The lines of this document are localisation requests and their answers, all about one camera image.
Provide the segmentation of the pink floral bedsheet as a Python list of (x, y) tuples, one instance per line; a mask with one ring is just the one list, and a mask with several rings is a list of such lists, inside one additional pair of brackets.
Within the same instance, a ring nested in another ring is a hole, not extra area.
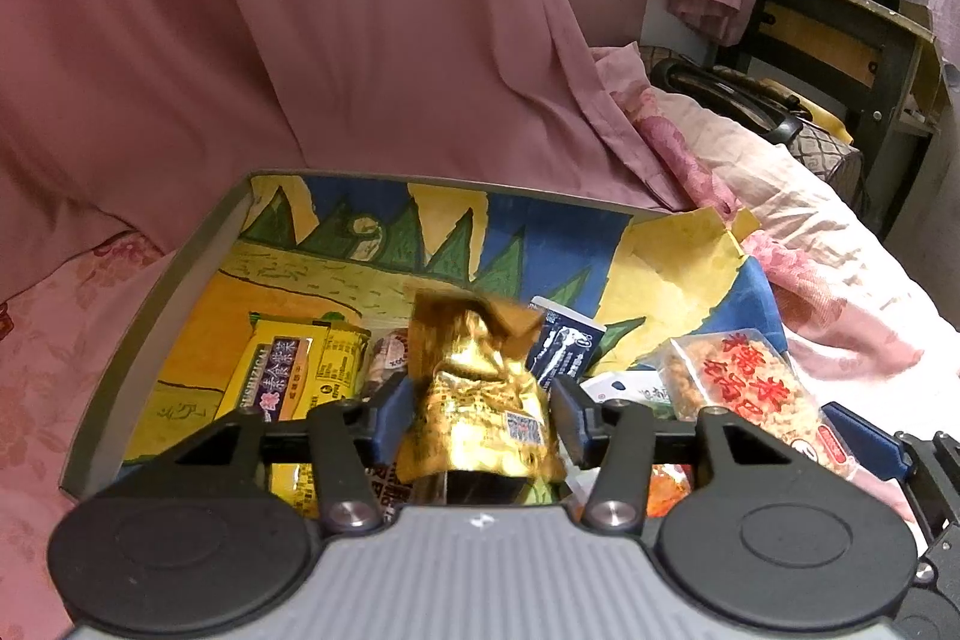
[[(958, 431), (958, 333), (827, 185), (782, 152), (685, 97), (643, 92), (690, 151), (750, 209), (750, 250), (775, 276), (789, 353), (805, 385), (885, 431)], [(117, 342), (169, 257), (114, 230), (59, 268), (20, 278), (2, 302), (2, 633), (59, 638), (70, 627), (46, 548), (70, 507), (60, 474), (78, 420)]]

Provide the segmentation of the gold foil snack packet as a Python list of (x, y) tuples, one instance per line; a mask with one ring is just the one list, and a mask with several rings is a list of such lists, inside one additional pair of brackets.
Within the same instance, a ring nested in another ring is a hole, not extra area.
[(506, 299), (416, 294), (407, 362), (415, 409), (395, 460), (402, 481), (451, 471), (565, 479), (547, 392), (526, 367), (543, 319)]

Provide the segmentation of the dark blue sachet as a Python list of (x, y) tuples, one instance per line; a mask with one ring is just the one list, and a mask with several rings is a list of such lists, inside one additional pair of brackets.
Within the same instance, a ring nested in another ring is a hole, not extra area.
[(558, 377), (581, 377), (596, 357), (607, 328), (542, 296), (535, 296), (530, 307), (544, 315), (539, 338), (527, 354), (530, 375), (545, 390)]

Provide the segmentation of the black patterned bag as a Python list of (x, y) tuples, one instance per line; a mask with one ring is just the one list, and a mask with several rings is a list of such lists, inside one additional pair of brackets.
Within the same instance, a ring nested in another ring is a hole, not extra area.
[(784, 146), (846, 205), (854, 206), (861, 197), (861, 152), (819, 127), (789, 89), (768, 88), (740, 71), (701, 68), (683, 58), (659, 60), (652, 67), (651, 81), (664, 91), (692, 97), (770, 145)]

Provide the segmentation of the brown nut snack packet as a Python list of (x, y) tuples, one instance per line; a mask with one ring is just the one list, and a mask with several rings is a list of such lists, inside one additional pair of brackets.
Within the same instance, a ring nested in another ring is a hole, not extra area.
[(363, 370), (361, 398), (369, 398), (394, 375), (405, 374), (409, 362), (409, 331), (405, 328), (379, 330), (373, 335), (373, 344)]

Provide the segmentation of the white red-green snack packet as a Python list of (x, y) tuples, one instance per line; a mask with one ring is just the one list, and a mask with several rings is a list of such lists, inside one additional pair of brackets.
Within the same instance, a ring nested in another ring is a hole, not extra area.
[(674, 408), (659, 377), (658, 370), (631, 369), (604, 372), (581, 381), (584, 393), (596, 403), (640, 403), (652, 409), (659, 419), (672, 419)]

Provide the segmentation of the yellow item on bag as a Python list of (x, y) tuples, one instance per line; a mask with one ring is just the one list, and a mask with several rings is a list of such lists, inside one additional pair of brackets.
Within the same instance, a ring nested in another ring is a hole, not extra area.
[(825, 109), (825, 107), (819, 106), (817, 103), (814, 103), (814, 101), (809, 101), (807, 97), (799, 96), (797, 100), (800, 102), (800, 105), (811, 114), (812, 122), (814, 122), (818, 128), (822, 128), (822, 130), (827, 131), (830, 135), (835, 136), (837, 140), (845, 145), (854, 145), (853, 136), (846, 130), (846, 125), (844, 125), (833, 112)]

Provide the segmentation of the large pink curtain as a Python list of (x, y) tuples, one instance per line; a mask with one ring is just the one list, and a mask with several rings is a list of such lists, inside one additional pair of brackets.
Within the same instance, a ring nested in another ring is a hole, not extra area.
[(568, 0), (2, 0), (5, 296), (263, 169), (688, 208)]

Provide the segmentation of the colourful lined cardboard box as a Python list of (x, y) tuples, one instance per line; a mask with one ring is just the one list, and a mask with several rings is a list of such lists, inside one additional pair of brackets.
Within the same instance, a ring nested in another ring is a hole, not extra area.
[(558, 333), (601, 328), (574, 377), (649, 364), (720, 336), (703, 392), (852, 476), (856, 460), (786, 362), (747, 213), (628, 213), (534, 191), (334, 175), (252, 175), (224, 198), (149, 294), (107, 366), (62, 487), (89, 500), (213, 419), (272, 420), (364, 392), (359, 369), (392, 331), (431, 338), (464, 310), (511, 326), (532, 370), (562, 370)]

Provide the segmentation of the dark wooden desk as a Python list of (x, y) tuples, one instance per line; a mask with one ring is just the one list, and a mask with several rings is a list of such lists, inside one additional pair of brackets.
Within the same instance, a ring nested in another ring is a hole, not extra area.
[(760, 60), (844, 107), (864, 156), (862, 222), (887, 237), (946, 105), (934, 34), (874, 0), (757, 0), (713, 60), (739, 71)]

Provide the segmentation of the yellow snack bar packet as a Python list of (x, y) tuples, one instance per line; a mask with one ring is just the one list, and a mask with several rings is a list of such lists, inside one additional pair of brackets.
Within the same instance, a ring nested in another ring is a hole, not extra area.
[(217, 416), (252, 411), (265, 422), (301, 420), (316, 406), (355, 399), (370, 331), (345, 320), (251, 315), (252, 333)]

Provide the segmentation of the orange snack packet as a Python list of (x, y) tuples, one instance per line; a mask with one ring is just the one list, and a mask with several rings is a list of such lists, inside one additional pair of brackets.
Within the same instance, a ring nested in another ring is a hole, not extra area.
[(654, 464), (647, 487), (646, 515), (662, 518), (692, 491), (688, 464)]

